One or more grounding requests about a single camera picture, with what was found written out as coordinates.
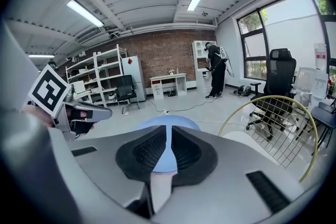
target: black pants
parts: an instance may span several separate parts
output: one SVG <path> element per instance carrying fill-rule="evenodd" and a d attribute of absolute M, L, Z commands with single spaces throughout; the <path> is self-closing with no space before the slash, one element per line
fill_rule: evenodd
<path fill-rule="evenodd" d="M 212 81 L 211 81 L 212 89 L 210 92 L 211 96 L 215 94 L 220 94 L 223 91 L 225 69 L 226 69 L 226 65 L 222 61 L 216 66 L 215 70 L 211 73 L 212 75 Z"/>

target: black jacket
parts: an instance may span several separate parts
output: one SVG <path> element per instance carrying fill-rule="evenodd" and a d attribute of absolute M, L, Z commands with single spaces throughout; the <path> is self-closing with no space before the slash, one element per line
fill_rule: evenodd
<path fill-rule="evenodd" d="M 215 68 L 216 65 L 221 61 L 221 58 L 217 55 L 220 53 L 220 48 L 216 45 L 211 45 L 208 48 L 208 58 L 210 59 L 210 64 L 212 68 Z"/>

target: window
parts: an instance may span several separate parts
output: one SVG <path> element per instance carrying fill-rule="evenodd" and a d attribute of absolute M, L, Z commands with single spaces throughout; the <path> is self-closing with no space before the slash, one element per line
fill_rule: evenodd
<path fill-rule="evenodd" d="M 238 20 L 243 44 L 245 78 L 266 80 L 266 57 L 264 29 L 258 12 Z"/>
<path fill-rule="evenodd" d="M 327 72 L 331 66 L 336 83 L 336 13 L 329 0 L 280 0 L 239 19 L 238 25 L 245 78 L 265 80 L 266 59 L 277 48 L 290 50 L 296 70 L 315 68 L 314 44 L 326 43 Z"/>

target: black office chair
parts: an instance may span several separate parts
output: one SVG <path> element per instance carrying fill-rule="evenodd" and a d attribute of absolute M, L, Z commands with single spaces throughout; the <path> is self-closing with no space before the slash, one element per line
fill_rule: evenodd
<path fill-rule="evenodd" d="M 115 92 L 116 92 L 115 94 L 117 96 L 117 103 L 119 107 L 120 107 L 120 104 L 119 104 L 120 101 L 128 100 L 128 104 L 126 106 L 124 106 L 122 109 L 120 107 L 121 114 L 124 113 L 124 108 L 127 108 L 132 105 L 131 100 L 130 100 L 132 98 L 136 98 L 138 108 L 140 109 L 138 96 L 136 95 L 137 91 L 133 84 L 132 75 L 118 77 L 117 78 L 117 89 Z"/>
<path fill-rule="evenodd" d="M 266 62 L 267 67 L 267 79 L 264 87 L 263 93 L 258 93 L 258 85 L 261 83 L 251 83 L 255 86 L 256 95 L 251 98 L 251 100 L 257 99 L 259 97 L 264 97 L 268 95 L 281 95 L 284 97 L 293 98 L 290 93 L 292 89 L 293 76 L 296 68 L 296 60 L 292 58 L 290 51 L 288 49 L 274 49 L 270 52 L 270 57 Z M 269 98 L 264 100 L 259 100 L 253 103 L 257 108 L 264 111 L 265 114 L 259 112 L 251 112 L 252 115 L 257 115 L 259 119 L 251 121 L 247 124 L 246 129 L 250 129 L 251 125 L 258 123 L 266 123 L 269 136 L 267 140 L 271 140 L 273 137 L 273 131 L 271 124 L 276 124 L 280 126 L 280 130 L 285 129 L 285 125 L 282 123 L 283 118 L 280 117 L 286 112 L 292 111 L 292 102 L 286 99 L 275 99 Z"/>

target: floor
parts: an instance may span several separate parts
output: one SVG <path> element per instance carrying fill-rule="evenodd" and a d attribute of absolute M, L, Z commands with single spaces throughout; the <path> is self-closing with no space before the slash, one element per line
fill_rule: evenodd
<path fill-rule="evenodd" d="M 169 111 L 170 115 L 185 116 L 195 121 L 202 131 L 218 135 L 224 121 L 237 108 L 249 101 L 249 97 L 239 98 L 237 96 L 230 95 L 233 90 L 234 89 L 232 88 L 225 88 L 223 91 L 223 97 L 215 100 L 204 99 L 206 94 L 199 93 L 196 90 L 188 91 L 188 94 L 183 97 L 165 97 L 164 100 L 154 100 L 153 97 L 150 97 L 145 102 L 140 102 L 140 109 L 138 109 L 136 105 L 129 107 L 127 110 L 129 115 L 127 116 L 121 114 L 118 106 L 111 105 L 109 108 L 113 111 L 113 116 L 108 120 L 98 122 L 93 130 L 90 130 L 89 133 L 79 139 L 105 137 L 130 132 L 135 130 L 137 126 L 144 121 L 160 116 L 162 114 L 162 110 Z M 224 137 L 225 134 L 231 131 L 243 131 L 250 119 L 249 113 L 253 109 L 254 105 L 249 104 L 236 113 L 229 120 L 229 124 L 223 129 Z M 321 134 L 322 131 L 322 128 L 318 128 L 319 134 Z M 309 166 L 311 153 L 313 151 L 314 139 L 310 135 L 307 135 L 305 138 L 306 142 L 303 144 L 303 147 L 299 150 L 296 157 L 292 160 L 288 167 L 286 167 L 286 170 L 297 180 L 301 178 Z M 286 136 L 285 139 L 289 141 L 288 143 L 295 141 L 289 140 L 289 136 Z M 328 171 L 328 167 L 333 161 L 335 154 L 333 149 L 336 147 L 336 139 L 332 137 L 328 148 L 325 148 L 327 141 L 328 139 L 323 142 L 321 150 L 318 152 L 317 159 L 310 173 L 302 182 L 305 189 L 320 181 Z"/>

